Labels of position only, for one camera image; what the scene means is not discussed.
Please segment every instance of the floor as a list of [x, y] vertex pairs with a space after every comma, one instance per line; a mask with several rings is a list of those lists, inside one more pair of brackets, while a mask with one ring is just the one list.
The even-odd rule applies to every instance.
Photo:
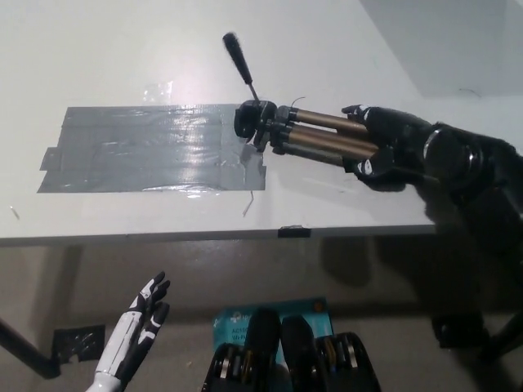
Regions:
[[[438, 348], [431, 314], [480, 308], [496, 331], [522, 305], [507, 271], [460, 236], [4, 248], [0, 261], [0, 317], [44, 352], [58, 327], [103, 323], [109, 335], [165, 270], [168, 324], [128, 391], [196, 391], [221, 308], [310, 296], [326, 296], [336, 332], [360, 335], [385, 391], [510, 391], [523, 380], [523, 350], [484, 367], [473, 352]], [[0, 390], [82, 391], [95, 367], [67, 364], [43, 381], [0, 350]]]

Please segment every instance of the table surface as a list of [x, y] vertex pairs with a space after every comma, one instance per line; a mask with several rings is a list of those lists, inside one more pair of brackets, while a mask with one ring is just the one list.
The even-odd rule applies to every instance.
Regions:
[[523, 7], [516, 0], [23, 0], [0, 16], [0, 243], [431, 232], [416, 189], [379, 193], [338, 167], [268, 151], [266, 190], [37, 194], [71, 106], [241, 103], [221, 43], [235, 31], [258, 95], [339, 114], [407, 110], [523, 146]]

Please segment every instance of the white robotic hand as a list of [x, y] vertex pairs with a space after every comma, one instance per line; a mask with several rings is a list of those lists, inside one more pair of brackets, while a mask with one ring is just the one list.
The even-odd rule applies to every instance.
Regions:
[[87, 392], [124, 391], [140, 367], [169, 313], [160, 302], [171, 284], [161, 272], [151, 279], [122, 314], [96, 367]]

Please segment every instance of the blue box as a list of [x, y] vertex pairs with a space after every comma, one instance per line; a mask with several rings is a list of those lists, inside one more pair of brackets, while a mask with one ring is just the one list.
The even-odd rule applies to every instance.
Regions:
[[[277, 302], [272, 304], [256, 304], [237, 306], [223, 310], [215, 319], [212, 326], [214, 334], [214, 350], [222, 343], [244, 345], [247, 334], [248, 321], [251, 314], [259, 307], [267, 307], [279, 313], [279, 319], [300, 314], [309, 323], [315, 337], [333, 334], [333, 326], [324, 298], [311, 298], [299, 301]], [[276, 362], [287, 367], [284, 353], [279, 343]]]

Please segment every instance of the gray duct tape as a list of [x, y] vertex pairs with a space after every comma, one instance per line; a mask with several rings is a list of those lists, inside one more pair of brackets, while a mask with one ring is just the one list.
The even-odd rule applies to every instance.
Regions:
[[69, 108], [38, 192], [264, 190], [262, 155], [235, 135], [235, 109]]

